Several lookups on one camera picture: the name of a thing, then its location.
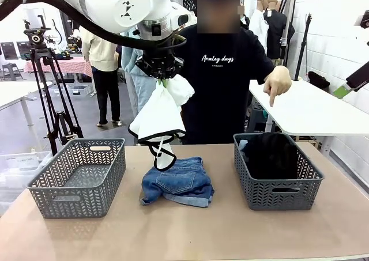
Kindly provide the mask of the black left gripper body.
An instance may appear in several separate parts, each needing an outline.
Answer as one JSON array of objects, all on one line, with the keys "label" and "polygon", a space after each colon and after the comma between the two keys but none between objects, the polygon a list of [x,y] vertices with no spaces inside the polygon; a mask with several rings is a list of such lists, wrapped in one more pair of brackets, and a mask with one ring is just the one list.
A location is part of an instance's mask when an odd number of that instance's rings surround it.
[{"label": "black left gripper body", "polygon": [[144,51],[135,65],[148,77],[155,79],[174,78],[183,68],[184,60],[174,55],[172,50]]}]

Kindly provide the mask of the person's left hand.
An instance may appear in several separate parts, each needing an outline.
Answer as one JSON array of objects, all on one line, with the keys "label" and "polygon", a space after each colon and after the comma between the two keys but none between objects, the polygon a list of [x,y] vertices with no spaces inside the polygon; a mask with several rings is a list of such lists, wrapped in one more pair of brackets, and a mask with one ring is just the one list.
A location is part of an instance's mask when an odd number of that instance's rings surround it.
[{"label": "person's left hand", "polygon": [[269,96],[269,104],[274,106],[277,96],[286,93],[292,85],[289,70],[285,66],[276,66],[265,78],[263,91]]}]

